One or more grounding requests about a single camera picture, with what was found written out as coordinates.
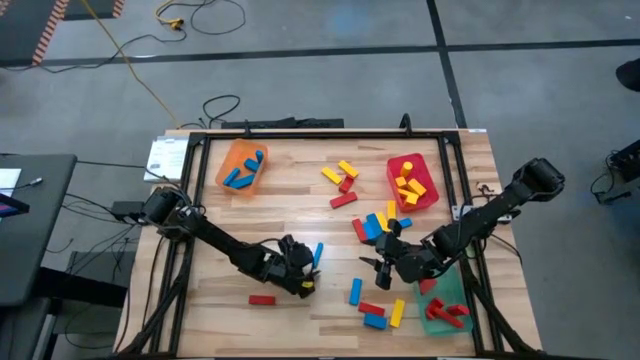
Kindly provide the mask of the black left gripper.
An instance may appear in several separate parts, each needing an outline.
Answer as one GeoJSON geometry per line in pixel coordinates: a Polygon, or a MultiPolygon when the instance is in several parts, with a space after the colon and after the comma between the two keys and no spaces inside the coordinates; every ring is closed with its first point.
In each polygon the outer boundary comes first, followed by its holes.
{"type": "Polygon", "coordinates": [[[315,277],[319,274],[312,268],[313,252],[290,234],[277,244],[280,252],[269,257],[269,281],[301,299],[309,297],[315,291],[315,277]],[[314,282],[314,287],[304,288],[304,281],[314,282]]]}

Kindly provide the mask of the orange plastic bin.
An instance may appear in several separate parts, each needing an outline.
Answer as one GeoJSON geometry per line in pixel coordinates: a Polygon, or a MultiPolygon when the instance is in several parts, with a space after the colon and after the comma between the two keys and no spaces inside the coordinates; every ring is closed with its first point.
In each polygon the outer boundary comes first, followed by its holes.
{"type": "Polygon", "coordinates": [[[240,195],[244,197],[253,196],[259,187],[261,176],[266,170],[268,155],[269,155],[269,150],[267,146],[262,143],[243,140],[243,139],[233,140],[231,142],[231,145],[229,147],[229,150],[226,153],[226,156],[223,162],[220,165],[218,174],[216,175],[216,184],[222,190],[233,195],[240,195]],[[249,159],[249,158],[257,160],[255,155],[255,152],[257,150],[261,150],[264,153],[264,159],[260,163],[259,171],[257,173],[253,173],[250,170],[245,168],[244,162],[246,159],[249,159]],[[231,187],[225,186],[223,184],[224,179],[229,175],[229,173],[234,168],[240,169],[240,174],[236,178],[242,178],[251,174],[255,175],[255,180],[251,187],[238,190],[238,189],[233,189],[231,187]]]}

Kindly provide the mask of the red plastic bin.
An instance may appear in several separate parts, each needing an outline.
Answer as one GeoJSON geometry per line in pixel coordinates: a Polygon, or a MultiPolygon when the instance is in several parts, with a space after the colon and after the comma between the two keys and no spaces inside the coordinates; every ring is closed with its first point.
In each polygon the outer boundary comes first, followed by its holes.
{"type": "Polygon", "coordinates": [[[416,212],[420,210],[426,210],[434,205],[439,200],[439,193],[435,187],[429,168],[426,165],[424,157],[419,153],[411,153],[398,157],[393,157],[387,161],[386,174],[391,188],[392,195],[399,207],[399,210],[404,213],[416,212]],[[405,196],[401,196],[397,192],[397,186],[395,179],[400,177],[400,169],[405,161],[413,163],[413,170],[408,177],[405,177],[407,183],[409,180],[415,178],[426,189],[427,192],[419,197],[416,205],[407,206],[405,204],[405,196]]]}

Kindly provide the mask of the black desk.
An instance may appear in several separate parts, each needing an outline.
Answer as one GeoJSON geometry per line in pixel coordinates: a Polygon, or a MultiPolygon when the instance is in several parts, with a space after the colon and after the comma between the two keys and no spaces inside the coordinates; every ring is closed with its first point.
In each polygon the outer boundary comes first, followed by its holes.
{"type": "Polygon", "coordinates": [[[0,156],[0,169],[21,171],[19,184],[42,180],[13,193],[28,213],[0,220],[0,307],[30,297],[76,162],[72,154],[0,156]]]}

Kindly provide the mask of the black power brick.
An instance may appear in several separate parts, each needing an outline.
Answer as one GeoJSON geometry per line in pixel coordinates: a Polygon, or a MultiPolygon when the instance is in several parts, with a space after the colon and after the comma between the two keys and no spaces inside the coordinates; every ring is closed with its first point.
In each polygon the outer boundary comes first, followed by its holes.
{"type": "Polygon", "coordinates": [[[111,207],[111,213],[116,218],[138,217],[144,203],[141,201],[115,201],[111,207]]]}

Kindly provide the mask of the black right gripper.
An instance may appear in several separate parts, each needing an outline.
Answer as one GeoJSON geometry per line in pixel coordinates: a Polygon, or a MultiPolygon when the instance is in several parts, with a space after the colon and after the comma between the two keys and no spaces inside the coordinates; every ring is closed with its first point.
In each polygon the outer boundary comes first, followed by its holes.
{"type": "Polygon", "coordinates": [[[435,279],[445,272],[445,258],[431,243],[423,241],[416,245],[401,240],[403,228],[396,219],[389,220],[388,227],[390,231],[380,235],[375,244],[375,252],[381,259],[359,257],[374,268],[375,284],[379,288],[390,289],[393,269],[405,283],[435,279]]]}

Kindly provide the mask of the green plastic bin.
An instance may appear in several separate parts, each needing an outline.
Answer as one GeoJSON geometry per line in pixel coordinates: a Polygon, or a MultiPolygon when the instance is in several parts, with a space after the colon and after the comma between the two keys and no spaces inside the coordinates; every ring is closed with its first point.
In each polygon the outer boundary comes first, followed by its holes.
{"type": "Polygon", "coordinates": [[[418,282],[413,283],[413,290],[418,306],[418,315],[427,336],[444,337],[471,332],[473,322],[470,315],[458,316],[458,319],[463,324],[462,328],[457,328],[445,320],[428,319],[426,315],[427,306],[434,298],[442,300],[445,307],[467,305],[461,275],[457,266],[453,266],[444,275],[437,278],[436,284],[429,291],[422,293],[418,282]]]}

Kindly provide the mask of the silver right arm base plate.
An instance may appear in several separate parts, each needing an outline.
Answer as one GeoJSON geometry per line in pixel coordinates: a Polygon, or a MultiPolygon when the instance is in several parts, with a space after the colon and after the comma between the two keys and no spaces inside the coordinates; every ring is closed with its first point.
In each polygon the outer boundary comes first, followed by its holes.
{"type": "MultiPolygon", "coordinates": [[[[453,220],[458,221],[461,216],[466,215],[468,212],[475,209],[476,209],[476,206],[472,206],[472,205],[462,205],[462,206],[454,205],[451,207],[453,220]]],[[[506,215],[499,217],[497,222],[499,224],[509,224],[512,220],[513,220],[512,213],[507,213],[506,215]]]]}

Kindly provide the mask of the white paper booklet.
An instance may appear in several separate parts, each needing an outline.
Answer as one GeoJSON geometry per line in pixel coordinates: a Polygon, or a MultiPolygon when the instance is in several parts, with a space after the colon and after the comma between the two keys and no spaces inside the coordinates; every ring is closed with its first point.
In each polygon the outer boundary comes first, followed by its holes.
{"type": "Polygon", "coordinates": [[[186,136],[158,136],[151,145],[144,174],[145,182],[181,179],[189,138],[186,136]]]}

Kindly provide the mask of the large striped black floor mat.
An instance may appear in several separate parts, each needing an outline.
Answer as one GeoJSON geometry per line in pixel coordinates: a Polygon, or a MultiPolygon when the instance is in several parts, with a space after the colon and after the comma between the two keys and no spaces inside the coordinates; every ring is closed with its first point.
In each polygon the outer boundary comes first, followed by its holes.
{"type": "Polygon", "coordinates": [[[0,67],[39,65],[69,0],[0,0],[0,67]]]}

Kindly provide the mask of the black power strip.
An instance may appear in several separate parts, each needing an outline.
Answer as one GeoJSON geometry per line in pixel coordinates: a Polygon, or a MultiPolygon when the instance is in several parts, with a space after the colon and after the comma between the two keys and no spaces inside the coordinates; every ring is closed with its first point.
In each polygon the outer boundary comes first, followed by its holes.
{"type": "Polygon", "coordinates": [[[288,117],[279,120],[232,121],[221,124],[222,129],[301,129],[301,128],[343,128],[342,118],[305,118],[288,117]]]}

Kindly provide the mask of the black metal table frame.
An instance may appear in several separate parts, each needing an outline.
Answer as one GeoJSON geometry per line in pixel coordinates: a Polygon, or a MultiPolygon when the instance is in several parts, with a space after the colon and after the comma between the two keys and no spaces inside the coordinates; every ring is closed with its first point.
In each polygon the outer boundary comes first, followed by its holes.
{"type": "Polygon", "coordinates": [[[173,358],[225,357],[467,357],[478,349],[506,349],[494,322],[480,311],[470,333],[427,336],[413,288],[394,280],[389,290],[374,283],[374,271],[359,257],[372,254],[358,240],[352,221],[382,212],[391,197],[388,159],[421,154],[439,192],[431,208],[412,215],[406,237],[418,241],[449,222],[451,207],[476,200],[477,185],[501,186],[488,137],[480,131],[400,129],[280,129],[250,135],[269,150],[267,167],[251,197],[233,195],[216,175],[236,130],[195,132],[182,174],[187,192],[211,222],[240,240],[254,242],[290,234],[309,246],[324,244],[315,292],[305,299],[238,272],[228,259],[201,242],[172,244],[152,228],[138,242],[129,296],[117,345],[125,350],[148,321],[160,296],[188,261],[186,285],[170,304],[142,354],[165,351],[173,358]],[[343,195],[321,170],[347,161],[359,171],[349,192],[358,199],[333,209],[343,195]],[[362,280],[360,302],[385,309],[387,328],[363,324],[365,313],[349,304],[354,278],[362,280]],[[250,295],[276,297],[273,306],[250,305],[250,295]],[[389,320],[396,299],[406,302],[398,328],[389,320]]]}

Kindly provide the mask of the dark tablet screen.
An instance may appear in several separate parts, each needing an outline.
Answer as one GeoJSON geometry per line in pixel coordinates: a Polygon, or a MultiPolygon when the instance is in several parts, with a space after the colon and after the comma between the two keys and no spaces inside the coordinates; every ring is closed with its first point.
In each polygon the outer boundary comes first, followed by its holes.
{"type": "Polygon", "coordinates": [[[0,218],[26,214],[29,210],[28,204],[0,193],[0,218]]]}

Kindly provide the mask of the white paper sheet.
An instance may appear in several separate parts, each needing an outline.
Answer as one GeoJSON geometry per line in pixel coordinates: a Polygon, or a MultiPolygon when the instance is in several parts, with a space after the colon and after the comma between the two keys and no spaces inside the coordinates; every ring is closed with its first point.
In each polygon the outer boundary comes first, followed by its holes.
{"type": "Polygon", "coordinates": [[[0,194],[11,196],[18,186],[22,170],[19,168],[0,168],[0,194]]]}

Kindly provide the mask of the person's shoe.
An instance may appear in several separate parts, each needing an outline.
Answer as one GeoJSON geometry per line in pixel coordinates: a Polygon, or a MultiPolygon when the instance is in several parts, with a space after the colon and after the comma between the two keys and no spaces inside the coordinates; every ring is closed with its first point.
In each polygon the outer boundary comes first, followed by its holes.
{"type": "Polygon", "coordinates": [[[631,91],[640,92],[640,58],[620,65],[615,75],[622,86],[631,91]]]}

